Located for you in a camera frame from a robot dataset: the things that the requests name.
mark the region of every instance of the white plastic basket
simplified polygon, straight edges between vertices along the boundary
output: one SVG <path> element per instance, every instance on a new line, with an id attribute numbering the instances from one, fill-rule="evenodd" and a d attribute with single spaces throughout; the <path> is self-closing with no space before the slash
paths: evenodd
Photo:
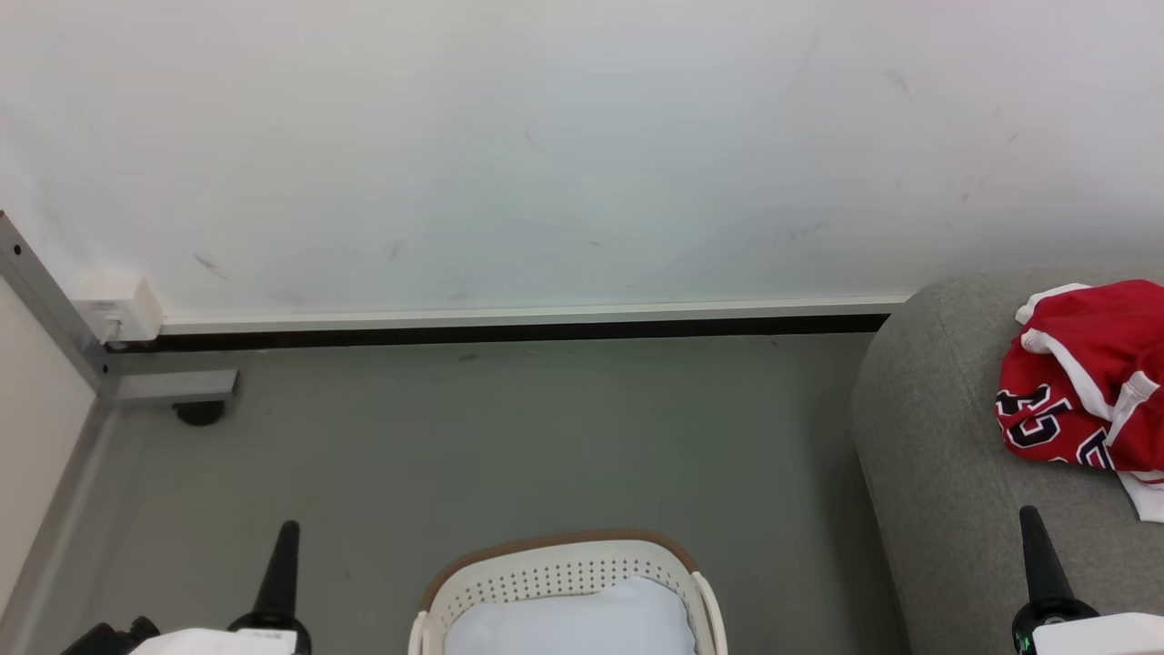
<path id="1" fill-rule="evenodd" d="M 631 577 L 666 585 L 683 600 L 696 655 L 728 655 L 711 585 L 674 541 L 647 531 L 591 531 L 526 540 L 467 555 L 441 571 L 412 624 L 409 655 L 443 655 L 445 635 L 469 607 L 597 593 Z"/>

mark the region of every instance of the gray sofa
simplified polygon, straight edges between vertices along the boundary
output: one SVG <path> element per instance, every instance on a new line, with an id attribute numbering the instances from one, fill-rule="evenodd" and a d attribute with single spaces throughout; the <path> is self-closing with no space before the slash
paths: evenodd
<path id="1" fill-rule="evenodd" d="M 971 275 L 918 292 L 874 339 L 853 436 L 914 655 L 1014 653 L 1023 505 L 1038 507 L 1081 600 L 1164 614 L 1164 525 L 1136 519 L 1114 474 L 1015 457 L 993 417 L 1015 309 L 1067 282 L 1133 277 L 1164 283 L 1164 263 Z"/>

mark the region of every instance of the white plastic connector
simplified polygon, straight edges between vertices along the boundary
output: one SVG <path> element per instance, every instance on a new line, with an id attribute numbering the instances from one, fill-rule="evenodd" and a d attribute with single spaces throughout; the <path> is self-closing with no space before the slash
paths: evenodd
<path id="1" fill-rule="evenodd" d="M 141 275 L 92 272 L 71 299 L 101 343 L 151 342 L 162 330 L 162 306 Z"/>

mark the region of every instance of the baseboard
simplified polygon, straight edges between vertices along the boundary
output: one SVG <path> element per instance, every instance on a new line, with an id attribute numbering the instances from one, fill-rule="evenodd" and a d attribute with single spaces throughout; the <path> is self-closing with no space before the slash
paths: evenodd
<path id="1" fill-rule="evenodd" d="M 906 296 L 513 309 L 168 318 L 120 353 L 872 333 Z"/>
<path id="2" fill-rule="evenodd" d="M 787 315 L 892 313 L 909 296 L 795 298 L 521 308 L 368 311 L 256 315 L 168 315 L 162 335 L 240 335 L 332 330 L 405 330 L 417 327 L 554 325 L 647 320 L 712 320 Z"/>

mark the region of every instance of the clothing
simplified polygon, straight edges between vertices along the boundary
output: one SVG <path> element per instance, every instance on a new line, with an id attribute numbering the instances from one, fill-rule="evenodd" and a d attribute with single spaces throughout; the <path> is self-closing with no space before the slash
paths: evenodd
<path id="1" fill-rule="evenodd" d="M 1164 286 L 1067 284 L 1015 318 L 994 405 L 1007 448 L 1120 471 L 1141 520 L 1164 522 Z"/>

